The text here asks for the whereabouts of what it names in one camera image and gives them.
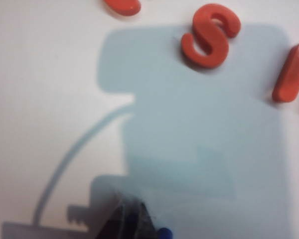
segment black object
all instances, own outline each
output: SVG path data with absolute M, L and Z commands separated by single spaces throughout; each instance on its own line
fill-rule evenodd
M 158 239 L 144 203 L 137 203 L 127 214 L 127 206 L 119 205 L 96 239 Z

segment dark object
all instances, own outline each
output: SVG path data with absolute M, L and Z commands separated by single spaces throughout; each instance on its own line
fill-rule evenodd
M 96 239 L 158 239 L 144 203 L 130 209 L 118 206 Z
M 161 228 L 157 231 L 158 239 L 173 239 L 173 233 L 168 228 Z

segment orange letter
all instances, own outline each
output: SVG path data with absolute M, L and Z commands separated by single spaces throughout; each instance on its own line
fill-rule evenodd
M 138 0 L 104 0 L 115 12 L 123 16 L 132 16 L 141 10 Z
M 279 75 L 273 91 L 273 100 L 291 102 L 299 92 L 299 45 L 293 47 Z
M 190 60 L 207 68 L 219 66 L 228 54 L 227 38 L 212 19 L 223 23 L 224 32 L 228 37 L 235 37 L 240 31 L 240 20 L 237 15 L 222 5 L 207 4 L 195 13 L 193 31 L 199 46 L 207 53 L 207 56 L 196 52 L 193 46 L 194 37 L 190 33 L 182 37 L 181 47 Z

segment red plastic letter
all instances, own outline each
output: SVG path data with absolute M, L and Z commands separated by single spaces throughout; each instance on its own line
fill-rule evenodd
M 187 33 L 182 37 L 181 47 L 184 54 L 196 64 L 214 68 L 227 57 L 228 41 L 224 32 L 212 21 L 222 22 L 223 30 L 228 37 L 235 37 L 240 31 L 240 20 L 230 9 L 219 4 L 207 4 L 201 7 L 193 18 L 193 32 L 199 46 L 207 53 L 203 56 L 193 46 L 194 37 Z
M 138 0 L 104 0 L 115 12 L 123 16 L 132 16 L 141 10 Z
M 299 45 L 293 47 L 279 75 L 273 91 L 273 100 L 291 102 L 299 92 Z

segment white surface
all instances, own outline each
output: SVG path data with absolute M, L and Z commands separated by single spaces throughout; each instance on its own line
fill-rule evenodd
M 138 176 L 139 172 L 146 169 L 141 169 L 142 166 L 127 158 L 128 154 L 133 153 L 158 159 L 157 162 L 161 162 L 157 164 L 157 170 L 162 170 L 162 174 L 166 170 L 167 174 L 174 176 L 168 166 L 161 169 L 161 165 L 166 164 L 165 160 L 169 160 L 169 164 L 173 165 L 175 158 L 193 156 L 191 153 L 197 149 L 196 145 L 192 149 L 193 144 L 199 141 L 202 147 L 209 150 L 212 148 L 227 160 L 233 195 L 229 193 L 228 197 L 225 192 L 225 197 L 206 197 L 204 193 L 181 190 L 169 192 L 168 187 L 166 190 L 164 187 L 155 188 L 151 183 L 149 187 L 143 185 L 137 196 L 146 201 L 157 226 L 172 228 L 176 239 L 204 237 L 204 233 L 210 238 L 224 238 L 223 235 L 227 235 L 226 238 L 246 236 L 245 238 L 299 239 L 299 97 L 294 103 L 278 108 L 267 104 L 265 96 L 260 97 L 267 93 L 263 92 L 265 88 L 260 85 L 273 86 L 288 48 L 299 43 L 299 0 L 218 1 L 239 16 L 242 32 L 237 39 L 230 42 L 228 59 L 214 73 L 195 72 L 177 61 L 177 54 L 175 59 L 169 58 L 165 53 L 160 54 L 165 49 L 158 44 L 156 53 L 156 45 L 146 45 L 145 43 L 151 43 L 151 39 L 144 38 L 145 53 L 150 53 L 146 52 L 147 47 L 155 53 L 150 54 L 151 61 L 147 61 L 147 56 L 140 52 L 140 66 L 148 65 L 150 69 L 123 69 L 125 75 L 121 75 L 123 80 L 122 83 L 118 82 L 118 85 L 120 87 L 122 84 L 124 87 L 124 79 L 131 78 L 132 81 L 128 81 L 127 86 L 134 90 L 133 83 L 137 82 L 134 80 L 138 77 L 162 77 L 163 81 L 169 79 L 171 71 L 171 79 L 175 78 L 175 83 L 171 83 L 172 87 L 165 81 L 162 84 L 166 85 L 161 85 L 168 87 L 165 89 L 166 98 L 155 91 L 156 85 L 159 87 L 157 79 L 151 80 L 149 77 L 148 81 L 141 83 L 149 90 L 154 90 L 153 97 L 156 100 L 153 102 L 158 102 L 155 106 L 158 107 L 157 111 L 149 100 L 150 93 L 146 90 L 134 94 L 130 89 L 123 91 L 111 88 L 115 86 L 115 81 L 111 85 L 111 76 L 114 76 L 113 79 L 119 77 L 118 66 L 113 68 L 113 72 L 110 65 L 108 68 L 100 68 L 104 66 L 104 62 L 112 59 L 115 63 L 122 60 L 123 66 L 132 67 L 129 62 L 137 63 L 137 51 L 142 51 L 142 44 L 137 42 L 137 39 L 142 40 L 142 34 L 146 36 L 147 32 L 151 36 L 156 29 L 157 37 L 165 37 L 168 48 L 168 36 L 171 44 L 177 42 L 187 31 L 184 25 L 191 23 L 195 11 L 205 3 L 207 2 L 201 0 L 144 0 L 139 15 L 121 18 L 110 14 L 101 2 L 96 0 L 0 0 L 0 238 L 3 223 L 31 225 L 41 193 L 60 161 L 77 140 L 110 112 L 135 102 L 140 103 L 137 104 L 138 117 L 135 118 L 132 113 L 113 120 L 98 135 L 92 137 L 74 157 L 47 202 L 41 225 L 86 230 L 84 225 L 68 222 L 67 208 L 69 205 L 89 206 L 90 186 L 96 177 L 117 175 L 126 178 L 137 172 L 137 178 L 148 180 L 146 176 Z M 254 31 L 250 29 L 259 30 L 257 42 L 252 42 Z M 128 35 L 126 36 L 124 31 L 130 32 L 132 37 L 135 34 L 138 38 L 130 39 L 129 43 Z M 264 39 L 270 40 L 269 43 L 261 41 L 262 32 L 266 34 Z M 127 44 L 122 47 L 118 46 L 120 41 L 116 39 L 120 34 L 123 34 L 124 43 Z M 244 52 L 241 46 L 249 46 L 250 48 L 246 49 L 251 50 L 251 54 Z M 111 52 L 112 47 L 121 53 L 131 52 L 131 55 L 123 57 L 118 53 L 116 60 L 116 53 Z M 109 54 L 104 57 L 102 53 L 107 51 Z M 244 59 L 239 58 L 238 51 L 244 55 Z M 155 64 L 156 58 L 157 62 L 162 64 L 160 70 L 157 69 L 160 65 Z M 235 85 L 228 83 L 230 81 L 235 82 Z M 197 91 L 188 92 L 187 87 Z M 175 103 L 180 109 L 178 112 L 175 108 L 177 106 L 170 106 L 173 102 L 171 97 L 175 97 Z M 142 112 L 145 107 L 149 107 L 149 113 Z M 205 118 L 203 113 L 215 116 Z M 156 118 L 147 114 L 160 116 Z M 138 120 L 146 119 L 144 116 L 150 116 L 152 122 L 138 125 Z M 181 129 L 175 124 L 175 119 L 180 120 Z M 207 138 L 204 137 L 206 131 L 201 132 L 200 125 L 197 125 L 201 119 L 211 123 L 211 126 L 206 128 L 209 130 Z M 155 123 L 157 126 L 153 128 L 144 128 Z M 231 140 L 231 136 L 228 136 L 230 133 L 239 139 L 244 134 L 251 133 L 252 139 L 243 139 L 240 151 L 240 143 L 228 143 Z M 272 143 L 277 137 L 281 137 L 277 140 L 282 143 Z M 280 147 L 277 152 L 271 149 L 271 144 L 273 147 Z M 260 147 L 259 150 L 252 147 L 256 145 Z M 269 168 L 269 172 L 275 172 L 275 160 L 278 160 L 275 158 L 271 162 L 270 157 L 279 155 L 284 161 L 278 165 L 283 168 L 277 169 L 281 174 L 277 173 L 277 178 L 273 175 L 274 183 L 266 170 L 261 171 L 260 175 L 253 171 L 260 169 L 256 159 L 259 155 L 263 156 L 262 160 L 259 160 L 263 165 L 262 169 Z M 231 163 L 230 160 L 234 158 L 238 161 Z M 252 180 L 260 181 L 264 185 L 255 183 L 257 188 L 249 188 L 248 183 L 251 181 L 248 174 Z M 244 177 L 246 185 L 241 182 Z M 271 196 L 266 197 L 266 185 L 273 183 L 275 187 L 279 187 L 275 180 L 280 180 L 281 177 L 284 177 L 281 185 L 285 188 L 284 192 L 277 188 L 268 188 L 268 195 Z M 198 185 L 200 183 L 192 184 L 194 191 Z M 230 191 L 231 186 L 224 188 Z M 281 201 L 279 193 L 285 196 Z M 253 204 L 249 202 L 252 200 L 255 201 L 255 208 L 250 208 Z M 282 209 L 285 205 L 286 211 L 275 214 L 271 211 L 275 204 L 277 209 Z M 238 211 L 240 216 L 243 216 L 241 220 L 236 219 L 235 213 Z M 257 212 L 263 214 L 266 211 L 268 215 L 257 215 Z M 288 226 L 287 231 L 290 234 L 285 237 L 279 235 L 280 230 L 286 230 L 280 226 Z

